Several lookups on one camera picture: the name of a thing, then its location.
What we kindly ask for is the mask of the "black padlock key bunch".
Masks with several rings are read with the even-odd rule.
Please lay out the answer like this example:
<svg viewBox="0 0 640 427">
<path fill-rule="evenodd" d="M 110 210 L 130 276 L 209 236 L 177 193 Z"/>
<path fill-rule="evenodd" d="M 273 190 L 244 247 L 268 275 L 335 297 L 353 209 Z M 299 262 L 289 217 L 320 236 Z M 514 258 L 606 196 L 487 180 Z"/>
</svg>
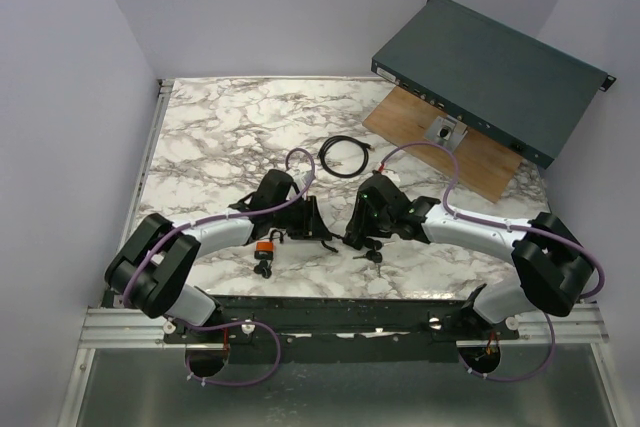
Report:
<svg viewBox="0 0 640 427">
<path fill-rule="evenodd" d="M 380 240 L 373 238 L 366 238 L 363 246 L 366 248 L 366 252 L 363 254 L 357 254 L 353 257 L 354 260 L 364 259 L 374 264 L 376 274 L 379 278 L 382 277 L 381 264 L 383 262 L 382 248 L 384 243 Z"/>
</svg>

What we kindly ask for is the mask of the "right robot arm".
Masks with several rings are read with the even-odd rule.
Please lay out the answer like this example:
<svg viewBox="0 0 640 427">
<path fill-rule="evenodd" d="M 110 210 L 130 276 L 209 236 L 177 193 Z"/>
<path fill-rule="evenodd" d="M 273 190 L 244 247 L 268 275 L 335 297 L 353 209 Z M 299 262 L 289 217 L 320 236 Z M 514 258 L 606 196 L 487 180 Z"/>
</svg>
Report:
<svg viewBox="0 0 640 427">
<path fill-rule="evenodd" d="M 357 191 L 343 241 L 361 249 L 371 238 L 397 235 L 424 244 L 446 244 L 506 262 L 516 274 L 472 291 L 448 319 L 469 337 L 480 339 L 507 318 L 540 310 L 566 317 L 595 270 L 582 246 L 553 214 L 532 220 L 504 219 L 454 211 L 441 201 L 409 199 L 387 176 L 373 174 Z"/>
</svg>

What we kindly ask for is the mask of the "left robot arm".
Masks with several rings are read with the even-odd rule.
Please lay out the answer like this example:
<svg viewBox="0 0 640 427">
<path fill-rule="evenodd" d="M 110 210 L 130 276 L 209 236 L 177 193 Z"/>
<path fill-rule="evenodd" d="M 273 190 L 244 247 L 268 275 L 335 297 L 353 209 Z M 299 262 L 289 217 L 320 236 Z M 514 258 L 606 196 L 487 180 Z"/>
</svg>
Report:
<svg viewBox="0 0 640 427">
<path fill-rule="evenodd" d="M 149 318 L 177 318 L 201 342 L 222 327 L 215 300 L 186 283 L 196 259 L 229 247 L 250 245 L 272 230 L 292 240 L 329 242 L 313 196 L 288 173 L 271 169 L 256 191 L 211 219 L 173 223 L 160 214 L 143 219 L 106 269 L 107 285 Z"/>
</svg>

